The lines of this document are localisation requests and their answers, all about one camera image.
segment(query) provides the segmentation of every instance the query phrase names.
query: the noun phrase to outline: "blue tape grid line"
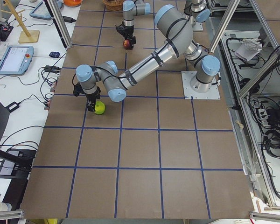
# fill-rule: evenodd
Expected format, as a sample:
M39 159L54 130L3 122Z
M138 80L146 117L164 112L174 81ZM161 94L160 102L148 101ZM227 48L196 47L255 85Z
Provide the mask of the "blue tape grid line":
M103 26L105 9L106 9L106 7L104 7L101 27ZM101 33L102 33L102 28L100 29L99 36L98 36L98 45L99 45L99 40L100 40L100 37L101 37ZM98 48L96 50L95 59L94 59L94 62L93 62L94 64L95 64L95 61L97 59L97 53L98 53ZM84 112L84 118L83 118L83 123L82 123L82 128L81 128L81 135L80 135L80 140L79 140L79 145L78 145L78 150L77 150L77 155L76 155L75 167L78 164L78 158L79 158L79 152L80 152L80 147L81 147L81 142L82 142L82 137L83 137L84 125L85 125L86 115L87 115L87 111L88 111L87 110L87 103L88 102L86 102L86 105L85 105L85 112ZM70 196L69 196L69 201L68 201L67 210L66 210L66 218L69 216L71 196L72 196L72 193L73 193L74 182L75 182L75 177L76 177L76 170L77 170L77 168L74 168L73 178L72 178L71 187L70 187Z
M233 130L206 129L168 129L168 128L133 128L133 127L78 127L78 126L45 126L45 128L74 128L74 129L105 129L105 130L137 130L137 131L178 131L178 132L233 132Z
M100 37L102 33L102 28L111 28L111 27L103 27L103 21L104 21L104 16L106 12L106 8L104 8L103 11L95 11L95 10L81 10L81 11L89 11L89 12L103 12L103 19L100 27L83 27L83 28L100 28L100 33L99 33L99 38L98 38L98 44L97 45L83 45L83 44L74 44L77 46L89 46L89 47L96 47L96 54L95 54L95 59L94 59L94 64L97 59L97 53L98 53L98 47L103 47L103 48L113 48L113 46L100 46ZM156 27L154 25L154 28L135 28L135 29L146 29L146 30L153 30L154 31L154 36L155 36L155 31ZM156 39L154 38L154 46L155 48L146 48L146 49L156 49ZM159 72L180 72L180 71L171 71L171 70L163 70ZM158 76L156 72L156 88L157 88L157 96L156 97L146 97L146 96L127 96L127 97L134 97L134 98L156 98L157 99L157 119L158 119L158 128L153 129L153 128L123 128L123 110L124 110L124 101L122 102L121 106L121 121L120 121L120 127L119 128L102 128L102 127L85 127L85 120L86 120L86 115L87 115L87 108L85 108L85 113L84 113L84 119L83 119L83 125L82 127L71 127L71 126L46 126L46 128L81 128L81 135L80 135L80 140L79 140L79 145L77 149L77 155L76 155L76 162L74 166L33 166L33 168L72 168L74 169L73 173L73 178L72 178L72 183L71 183L71 189L70 189L70 196L69 196L69 201L68 201L68 207L67 207L67 212L66 212L66 217L69 215L69 210L70 210L70 202L71 202L71 197L72 197L72 191L73 191L73 186L74 186L74 181L75 181L75 175L76 175L76 170L77 169L113 169L117 170L117 176L116 176L116 196L115 196L115 209L114 209L114 217L117 217L117 202L118 202L118 188L119 188L119 171L120 170L159 170L160 171L160 192L161 192L161 213L162 213L162 218L165 218L164 216L164 202L163 202L163 187L162 187L162 171L163 170L196 170L196 171L201 171L202 173L202 179L203 179L203 187L204 187L204 193L205 193L205 200L206 200L206 205L207 205L207 211L208 211L208 216L211 218L210 214L210 207L209 207L209 202L207 198L207 190L205 186L205 178L204 178L204 171L243 171L243 169L222 169L222 168L203 168L202 164L202 158L201 158L201 152L200 152L200 147L199 147L199 138L198 138L198 132L233 132L233 130L206 130L202 129L199 130L197 129L196 126L196 118L195 118L195 110L194 110L194 104L193 104L193 99L191 99L191 104L192 104L192 110L193 110L193 117L194 117L194 125L195 129L161 129L160 128L160 111L159 111L159 98L184 98L184 97L160 97L158 95ZM81 142L82 142L82 137L83 137L83 131L84 129L116 129L120 130L120 135L119 135L119 152L118 152L118 163L117 167L87 167L87 166L78 166L78 157L79 157L79 151L81 147ZM133 168L133 167L120 167L120 148L121 148L121 136L122 136L122 130L156 130L158 131L158 141L159 141L159 168ZM163 168L161 165L161 139L160 139L160 131L191 131L196 133L196 141L197 141L197 147L198 147L198 152L199 152L199 160L200 160L200 168Z
M83 128L83 127L84 127L84 124L85 124L85 121L86 121L86 115L87 115L87 107L86 107L86 105L85 105L85 112L84 112L84 118L83 118L83 123L82 123L82 129L81 129L81 134L80 134L80 139L79 139L79 145L78 145L78 150L77 150L77 155L76 155L74 173L73 173L73 178L72 178L71 187L70 187L70 196L69 196L69 201L68 201L68 204L67 204L66 218L69 216L69 211L70 211L70 202L71 202L71 196L72 196L73 188L74 188L74 182L75 182L75 177L76 177L76 170L77 170L79 152L80 152L80 147L81 147L81 142L82 142L82 137L83 137L83 131L84 131L84 128Z
M157 167L87 167L87 166L38 166L33 168L50 168L50 169L116 169L116 170L188 170L188 171L243 171L243 169L229 168L157 168Z
M118 146L118 160L117 160L117 167L116 167L117 168L117 173L116 173L114 218L117 217L117 201L118 201L118 184L119 184L119 167L120 167L120 150L121 150L121 137L122 137L123 110L124 110L124 100L122 101L122 105L121 105L119 146Z
M203 164L202 164L202 158L201 158L201 152L200 152L200 145L199 145L198 130L197 130L197 124L196 124L196 117L195 117L195 109L194 109L193 98L191 99L191 104L192 104L192 110L193 110L194 127L195 127L195 133L196 133L196 141L197 141L197 148L198 148L199 161L200 161L200 167L201 167L201 175L202 175L202 181L203 181L203 189L204 189L204 195L205 195L206 208L207 208L208 216L209 216L209 218L211 218L209 200L207 198L207 191L206 191L206 186L205 186L205 178L204 178L204 173L203 173Z

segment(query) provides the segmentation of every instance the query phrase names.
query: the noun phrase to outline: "wooden stand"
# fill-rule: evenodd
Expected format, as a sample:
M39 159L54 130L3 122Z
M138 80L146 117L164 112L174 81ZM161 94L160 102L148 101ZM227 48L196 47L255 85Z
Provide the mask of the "wooden stand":
M3 6L8 6L10 12L2 10L2 12L5 13L10 13L13 14L15 19L18 21L19 25L21 26L23 31L21 32L20 38L19 38L19 43L35 43L38 42L38 38L39 38L39 30L30 30L28 31L26 26L24 25L23 21L22 21L22 12L24 12L25 10L21 10L19 12L17 12L13 6L13 4L10 2L10 0L5 0L5 3L3 4Z

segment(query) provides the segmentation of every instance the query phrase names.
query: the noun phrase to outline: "white desk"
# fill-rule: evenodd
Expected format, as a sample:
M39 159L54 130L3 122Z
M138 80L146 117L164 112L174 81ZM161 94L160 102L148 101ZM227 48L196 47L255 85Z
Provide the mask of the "white desk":
M30 3L28 0L22 0L20 1L20 4L36 6L40 1L41 0L38 0L36 3ZM34 23L44 23L44 24L52 23L52 20L46 21L46 20L40 20L40 19L35 19L30 17L29 13L31 12L31 9L29 9L28 7L19 6L17 7L17 11L19 11L20 8L27 8L27 10L23 12L23 16L27 18L27 21L25 22L27 26ZM76 19L79 9L80 7L69 8L67 6L64 6L61 12L62 15L70 16ZM9 21L13 21L13 20L14 20L14 16L12 15ZM11 23L11 25L14 26L14 29L11 32L10 36L8 37L7 41L1 43L0 59L2 58L2 55L4 54L8 45L20 45L18 43L18 39L22 29L21 27L16 27L17 24L18 24L17 21ZM69 30L70 35L72 35L75 23L66 23L66 26ZM37 43L25 44L25 45L33 46L35 49L32 62L27 72L23 76L18 76L25 84L33 83L38 79L37 72L40 67L45 65L53 65L58 60L58 58L49 57L49 53L51 51L58 51L61 53L61 55L63 55L66 52L59 38L55 25L52 26L36 25L31 27L30 29L40 30L40 37ZM63 62L64 62L64 58L62 58L56 64L56 66L61 68ZM34 85L24 86L15 77L5 77L2 80L0 80L0 102L4 106L7 106L8 104L14 101L20 102L21 100L28 98L31 94L35 94L36 96L39 97L40 100L43 100L40 93L40 86L42 82L43 79L40 77L38 83ZM49 91L50 91L50 87L47 84L44 84L42 87L43 94L49 93ZM44 105L41 104L34 97L24 101L23 103L20 104L19 109L15 110L10 114L8 124L5 129L1 143L4 141L4 139L7 136L22 128L28 126L34 126L34 125L44 126L45 121L47 119L47 115L48 115L48 111L44 110ZM21 131L20 133L17 133L16 135L12 136L11 138L8 139L8 141L6 141L5 144L16 144L27 140L31 140L39 143L41 136L42 136L42 128L33 127ZM11 181L10 179L0 179L0 194L1 194L0 201L3 200L7 188L10 184L10 181Z
M20 1L20 4L29 5L29 6L37 6L42 0L38 0L35 3L30 3L29 0L22 0ZM35 23L41 23L41 24L52 24L52 20L41 20L36 19L31 16L29 16L29 13L32 11L32 8L26 7L26 6L18 6L16 8L17 11L20 11L22 9L26 9L22 16L25 17L27 20L24 22L26 26L30 26ZM67 7L63 6L61 8L61 14L65 16L72 17L74 19L77 19L78 13L79 13L80 7ZM9 21L13 21L14 16L12 15L9 19ZM66 27L69 31L70 36L72 35L74 31L75 23L65 23ZM34 56L40 56L40 57L48 57L49 53L51 51L58 51L61 55L63 55L66 51L62 45L62 42L60 40L60 37L58 35L58 32L55 28L55 25L51 26L44 26L44 25L35 25L30 28L27 28L28 30L39 30L40 36L39 40L36 43L27 43L27 44L19 44L18 40L20 37L20 33L22 31L21 27L17 27L18 22L13 21L11 22L11 26L14 27L13 31L11 32L10 36L7 38L6 42L2 42L0 45L0 55L3 55L8 45L29 45L33 46L35 48L35 54Z

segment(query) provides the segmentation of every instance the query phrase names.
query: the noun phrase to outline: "tablet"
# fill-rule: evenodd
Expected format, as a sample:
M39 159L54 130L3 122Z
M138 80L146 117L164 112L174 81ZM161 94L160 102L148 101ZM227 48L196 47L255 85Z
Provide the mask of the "tablet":
M0 61L0 75L23 75L33 54L32 46L8 46Z
M62 2L57 1L57 5L59 8L62 7ZM51 19L51 15L48 12L48 9L45 5L45 3L43 3L43 1L41 1L36 7L35 9L32 10L31 13L29 13L29 15L33 18L37 18L37 19L43 19L43 20L50 20Z

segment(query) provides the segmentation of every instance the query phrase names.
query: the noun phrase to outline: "table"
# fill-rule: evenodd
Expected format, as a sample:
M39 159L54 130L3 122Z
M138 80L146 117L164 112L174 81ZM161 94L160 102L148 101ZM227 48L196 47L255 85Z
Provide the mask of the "table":
M28 0L22 0L20 4L32 5L36 6L40 0L36 3L30 3ZM77 18L77 14L79 12L80 7L69 8L64 6L62 8L62 14L66 16L70 16L73 18ZM25 12L23 12L23 16L27 18L25 22L26 25L34 24L34 23L43 23L50 24L52 21L45 21L34 19L30 17L30 10L27 8ZM11 16L9 21L14 20L13 15ZM8 45L19 45L18 37L21 32L21 27L16 27L17 22L13 22L14 29L11 32L6 42L2 42L0 46L0 59L5 52L5 49ZM49 57L49 53L51 51L59 51L61 54L64 54L66 51L61 43L61 40L58 36L57 30L54 25L52 26L42 26L38 25L35 28L41 31L39 42L37 43L28 43L25 45L31 45L35 49L35 54L33 56L32 62L28 68L28 71L23 76L18 76L23 83L29 84L37 81L38 79L38 70L40 67L45 65L53 65L57 62L58 59ZM72 34L74 23L67 23L67 28L69 29L69 33ZM64 58L62 58L56 66L62 67L64 62ZM20 102L21 100L28 98L31 94L35 94L37 97L41 98L40 94L40 86L42 84L42 78L40 81L34 85L23 86L20 81L15 77L5 77L0 80L0 102L6 106L11 102ZM44 85L43 93L48 93L50 91L50 87L48 85ZM44 126L46 118L48 115L48 111L44 110L44 105L38 102L34 97L30 100L24 101L21 103L20 108L10 114L9 121L4 132L4 137L9 136L15 131L25 128L27 126ZM42 135L42 128L34 127L27 129L25 131L16 134L11 137L6 144L15 144L21 141L32 140L39 143ZM10 184L10 179L0 179L0 201L2 201L5 197L7 188Z
M37 6L39 3L40 3L40 0L38 0L35 3L30 3L29 0L20 1L20 4L30 5L30 6L34 6L34 7ZM27 21L24 22L24 24L26 26L30 26L35 23L46 24L46 25L52 24L52 22L53 22L52 20L47 21L47 20L41 20L41 19L30 17L29 13L31 12L32 8L29 8L26 6L18 6L17 11L19 11L20 9L23 9L23 8L26 9L22 13L22 16L27 19ZM61 9L62 15L69 16L74 19L77 18L78 12L79 12L79 7L70 8L67 6L63 6L63 8ZM14 20L14 16L12 15L10 17L9 21L13 21L13 20ZM0 55L4 54L6 47L8 45L19 45L18 40L19 40L20 33L22 31L22 28L16 27L17 25L18 25L17 21L11 22L11 26L14 26L14 29L13 29L11 35L6 40L6 42L1 43ZM59 51L61 55L65 54L66 51L62 45L62 42L60 40L60 37L58 35L55 25L54 24L51 26L46 26L46 25L35 25L35 26L28 28L28 30L34 30L34 29L40 30L40 36L39 36L38 42L28 43L26 45L30 45L30 46L34 47L34 49L35 49L34 56L48 57L49 53L51 51ZM75 26L75 23L66 23L66 28L68 29L70 36L73 34L74 26Z
M155 13L176 4L148 2ZM126 51L114 28L122 12L82 3L75 30L87 35L73 37L79 45L65 58L21 205L25 217L246 218L253 210L222 90L221 100L185 100L181 70L193 68L182 56L123 102L111 102L102 87L103 115L72 96L78 65L114 60L121 73L163 44L148 18L135 18L137 43ZM194 39L209 46L206 29Z

